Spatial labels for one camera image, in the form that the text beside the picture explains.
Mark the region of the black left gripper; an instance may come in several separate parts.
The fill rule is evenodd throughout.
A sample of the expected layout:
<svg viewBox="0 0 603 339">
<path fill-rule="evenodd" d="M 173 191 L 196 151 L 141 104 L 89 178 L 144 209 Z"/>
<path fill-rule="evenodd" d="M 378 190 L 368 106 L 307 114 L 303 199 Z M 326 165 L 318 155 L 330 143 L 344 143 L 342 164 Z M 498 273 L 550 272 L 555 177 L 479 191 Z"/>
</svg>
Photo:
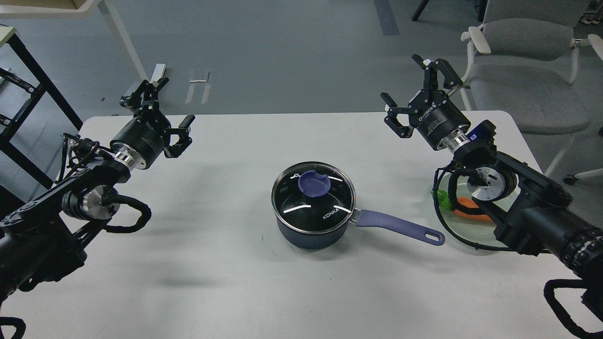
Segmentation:
<svg viewBox="0 0 603 339">
<path fill-rule="evenodd" d="M 162 151 L 166 158 L 180 157 L 193 142 L 189 136 L 190 125 L 196 118 L 193 114 L 185 116 L 177 128 L 171 128 L 159 109 L 159 91 L 169 81 L 168 77 L 151 82 L 142 80 L 131 94 L 119 99 L 119 105 L 129 109 L 134 117 L 112 139 L 110 148 L 117 152 L 128 146 L 137 152 L 141 156 L 138 169 L 148 169 Z M 178 136 L 178 140 L 170 145 L 172 136 Z"/>
</svg>

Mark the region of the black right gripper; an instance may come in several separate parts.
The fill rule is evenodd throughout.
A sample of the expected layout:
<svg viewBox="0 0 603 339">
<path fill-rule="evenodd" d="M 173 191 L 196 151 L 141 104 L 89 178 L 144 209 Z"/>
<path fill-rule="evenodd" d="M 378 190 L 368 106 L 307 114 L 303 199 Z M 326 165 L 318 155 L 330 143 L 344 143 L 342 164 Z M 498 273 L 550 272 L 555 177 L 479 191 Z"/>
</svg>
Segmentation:
<svg viewBox="0 0 603 339">
<path fill-rule="evenodd" d="M 382 92 L 380 97 L 386 104 L 384 122 L 400 138 L 410 138 L 417 129 L 433 150 L 441 150 L 445 147 L 445 137 L 457 129 L 469 131 L 470 122 L 450 101 L 448 93 L 439 89 L 439 72 L 444 76 L 444 89 L 460 89 L 464 83 L 447 60 L 432 61 L 417 54 L 413 54 L 412 59 L 424 71 L 424 89 L 416 93 L 408 107 L 398 106 L 388 93 Z M 402 125 L 399 114 L 409 115 L 410 125 Z"/>
</svg>

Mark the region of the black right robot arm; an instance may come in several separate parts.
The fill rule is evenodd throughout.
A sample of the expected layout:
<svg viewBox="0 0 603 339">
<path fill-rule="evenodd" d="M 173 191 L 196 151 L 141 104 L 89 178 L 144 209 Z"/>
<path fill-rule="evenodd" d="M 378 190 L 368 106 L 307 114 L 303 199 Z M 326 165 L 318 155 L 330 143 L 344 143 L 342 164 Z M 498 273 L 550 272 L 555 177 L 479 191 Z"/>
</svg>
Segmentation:
<svg viewBox="0 0 603 339">
<path fill-rule="evenodd" d="M 580 339 L 600 339 L 575 324 L 556 300 L 556 288 L 583 288 L 582 303 L 602 317 L 602 230 L 568 210 L 571 195 L 562 186 L 506 153 L 494 143 L 495 125 L 488 120 L 469 130 L 470 122 L 450 101 L 463 85 L 449 62 L 414 54 L 424 71 L 424 86 L 406 107 L 382 93 L 385 123 L 401 138 L 417 130 L 433 150 L 453 154 L 448 166 L 448 197 L 453 208 L 468 215 L 488 215 L 496 240 L 507 250 L 537 256 L 556 256 L 576 279 L 555 279 L 544 296 L 561 324 Z"/>
</svg>

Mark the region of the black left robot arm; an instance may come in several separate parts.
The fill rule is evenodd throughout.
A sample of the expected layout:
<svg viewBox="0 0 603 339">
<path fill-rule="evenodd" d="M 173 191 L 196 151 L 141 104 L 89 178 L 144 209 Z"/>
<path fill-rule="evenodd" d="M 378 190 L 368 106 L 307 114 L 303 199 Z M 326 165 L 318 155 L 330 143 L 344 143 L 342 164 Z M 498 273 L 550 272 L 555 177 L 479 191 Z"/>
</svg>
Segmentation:
<svg viewBox="0 0 603 339">
<path fill-rule="evenodd" d="M 147 204 L 121 195 L 118 183 L 136 168 L 148 169 L 161 154 L 179 157 L 192 143 L 192 114 L 178 127 L 160 111 L 159 91 L 167 77 L 144 80 L 119 103 L 133 118 L 109 147 L 66 134 L 58 183 L 1 221 L 1 300 L 32 291 L 39 283 L 58 282 L 84 265 L 87 245 L 101 231 L 131 234 L 150 221 Z"/>
</svg>

